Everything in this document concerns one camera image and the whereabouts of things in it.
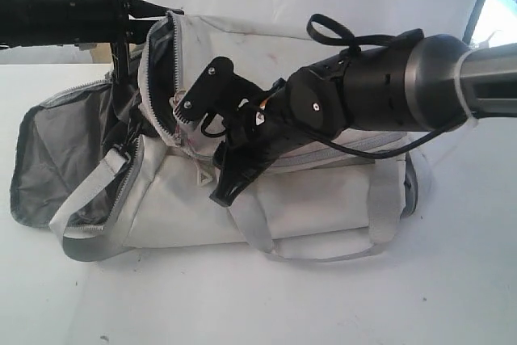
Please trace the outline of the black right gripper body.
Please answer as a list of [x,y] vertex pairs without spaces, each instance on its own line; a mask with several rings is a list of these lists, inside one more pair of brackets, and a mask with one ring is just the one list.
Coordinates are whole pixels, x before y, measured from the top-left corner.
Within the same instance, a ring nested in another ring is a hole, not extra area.
[[299,130],[278,112],[243,106],[223,119],[225,138],[213,156],[220,183],[252,183],[280,156],[299,147]]

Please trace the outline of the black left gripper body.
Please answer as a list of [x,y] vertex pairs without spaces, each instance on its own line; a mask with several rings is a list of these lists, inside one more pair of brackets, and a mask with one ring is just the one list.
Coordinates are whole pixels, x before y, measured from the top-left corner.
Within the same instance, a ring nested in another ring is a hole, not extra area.
[[114,40],[110,41],[114,79],[129,77],[129,45],[142,44],[151,27],[150,18],[162,16],[162,7],[145,0],[110,0],[114,9]]

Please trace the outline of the right robot arm black grey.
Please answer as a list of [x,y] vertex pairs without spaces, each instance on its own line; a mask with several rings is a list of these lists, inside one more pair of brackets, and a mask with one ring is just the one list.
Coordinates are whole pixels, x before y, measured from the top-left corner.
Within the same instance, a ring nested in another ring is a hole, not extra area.
[[363,52],[354,49],[298,69],[264,93],[217,57],[208,67],[224,91],[224,142],[212,199],[229,206],[280,156],[343,131],[410,131],[426,140],[469,117],[516,114],[516,47],[469,49],[437,35]]

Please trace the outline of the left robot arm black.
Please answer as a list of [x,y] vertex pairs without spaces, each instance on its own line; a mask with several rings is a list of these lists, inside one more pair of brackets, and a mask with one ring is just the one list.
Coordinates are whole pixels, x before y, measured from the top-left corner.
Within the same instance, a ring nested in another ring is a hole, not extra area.
[[114,78],[129,75],[129,46],[142,44],[169,8],[145,0],[1,0],[1,47],[108,43]]

